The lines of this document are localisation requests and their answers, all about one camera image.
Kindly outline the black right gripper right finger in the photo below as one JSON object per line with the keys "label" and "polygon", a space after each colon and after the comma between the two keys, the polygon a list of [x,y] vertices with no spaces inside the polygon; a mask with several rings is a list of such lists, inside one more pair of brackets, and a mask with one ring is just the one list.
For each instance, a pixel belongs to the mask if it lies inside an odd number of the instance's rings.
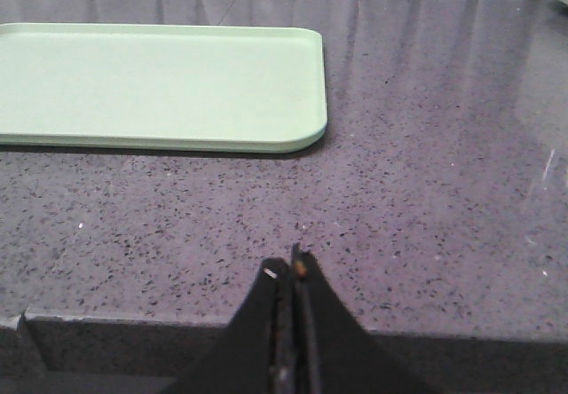
{"label": "black right gripper right finger", "polygon": [[303,393],[436,393],[368,334],[329,285],[316,257],[292,247]]}

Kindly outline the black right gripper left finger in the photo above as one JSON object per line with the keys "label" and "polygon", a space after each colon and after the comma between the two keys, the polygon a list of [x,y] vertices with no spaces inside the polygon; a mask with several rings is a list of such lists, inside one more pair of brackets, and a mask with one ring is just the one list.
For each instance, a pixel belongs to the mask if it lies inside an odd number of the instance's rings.
{"label": "black right gripper left finger", "polygon": [[294,391],[291,273],[283,259],[262,261],[247,297],[221,337],[203,358],[171,384],[171,391]]}

